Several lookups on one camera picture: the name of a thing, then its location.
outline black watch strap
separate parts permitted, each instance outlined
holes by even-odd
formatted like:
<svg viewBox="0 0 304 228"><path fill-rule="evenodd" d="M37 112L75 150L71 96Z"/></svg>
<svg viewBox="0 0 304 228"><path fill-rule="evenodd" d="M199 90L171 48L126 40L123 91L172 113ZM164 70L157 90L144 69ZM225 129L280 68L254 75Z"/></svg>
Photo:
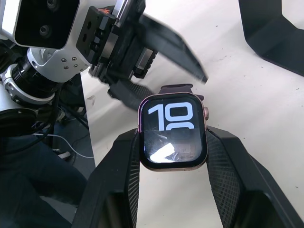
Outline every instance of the black watch strap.
<svg viewBox="0 0 304 228"><path fill-rule="evenodd" d="M159 94L171 94L171 93L182 93L187 92L193 94L191 88L193 87L192 84L178 84L178 85L164 85L161 87ZM204 96L196 95L202 101L204 100Z"/></svg>

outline number 10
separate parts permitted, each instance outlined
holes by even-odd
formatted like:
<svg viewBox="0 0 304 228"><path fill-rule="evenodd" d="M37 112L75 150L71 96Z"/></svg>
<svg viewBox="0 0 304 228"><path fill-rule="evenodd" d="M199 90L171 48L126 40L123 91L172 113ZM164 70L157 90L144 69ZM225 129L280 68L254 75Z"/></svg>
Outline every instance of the number 10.
<svg viewBox="0 0 304 228"><path fill-rule="evenodd" d="M181 116L171 116L170 110L172 108L181 108L186 107L187 108L187 115L181 115ZM165 120L163 116L163 104L158 104L154 106L153 108L150 108L148 110L149 115L154 113L155 111L158 111L158 129L159 131L165 130ZM192 119L193 117L193 108L192 105L189 102L182 102L182 103L173 103L173 104L167 104L165 106L165 118L170 123L166 127L166 131L170 131L173 128L183 128L188 127L189 129L194 129L194 125L191 122L180 122L180 121L187 121Z"/></svg>

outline watch face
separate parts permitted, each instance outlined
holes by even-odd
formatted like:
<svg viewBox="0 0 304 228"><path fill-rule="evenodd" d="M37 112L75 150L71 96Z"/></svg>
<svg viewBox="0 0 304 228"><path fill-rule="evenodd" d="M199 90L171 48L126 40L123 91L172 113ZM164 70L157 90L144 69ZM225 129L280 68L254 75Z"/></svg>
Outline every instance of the watch face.
<svg viewBox="0 0 304 228"><path fill-rule="evenodd" d="M190 93L154 95L139 108L142 163L151 169L191 168L207 157L201 100Z"/></svg>

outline black stand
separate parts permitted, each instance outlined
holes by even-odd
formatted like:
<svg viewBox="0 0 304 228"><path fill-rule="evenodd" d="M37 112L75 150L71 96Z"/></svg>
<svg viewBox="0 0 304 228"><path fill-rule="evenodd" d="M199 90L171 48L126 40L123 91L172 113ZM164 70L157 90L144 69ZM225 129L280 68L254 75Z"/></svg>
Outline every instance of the black stand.
<svg viewBox="0 0 304 228"><path fill-rule="evenodd" d="M120 135L91 174L72 228L136 228L139 142L135 133L134 129ZM209 180L224 228L304 228L269 171L236 136L209 127L207 142Z"/></svg>
<svg viewBox="0 0 304 228"><path fill-rule="evenodd" d="M282 0L239 0L246 42L264 60L304 76L304 30L282 14Z"/></svg>

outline white cable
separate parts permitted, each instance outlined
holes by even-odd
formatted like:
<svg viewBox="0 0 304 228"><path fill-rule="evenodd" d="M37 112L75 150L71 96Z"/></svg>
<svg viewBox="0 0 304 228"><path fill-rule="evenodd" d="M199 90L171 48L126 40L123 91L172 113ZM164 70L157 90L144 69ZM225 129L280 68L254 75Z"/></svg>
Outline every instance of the white cable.
<svg viewBox="0 0 304 228"><path fill-rule="evenodd" d="M60 136L60 135L48 134L48 136L53 136L53 137L58 137L58 138L63 139L64 141L66 141L66 143L69 145L69 147L71 147L71 149L72 149L76 154L78 154L79 156L81 156L81 157L83 157L83 158L94 158L94 157L87 157L87 156L84 156L84 155L78 153L76 150L74 150L74 148L71 146L71 144L70 144L64 137L62 137L62 136Z"/></svg>

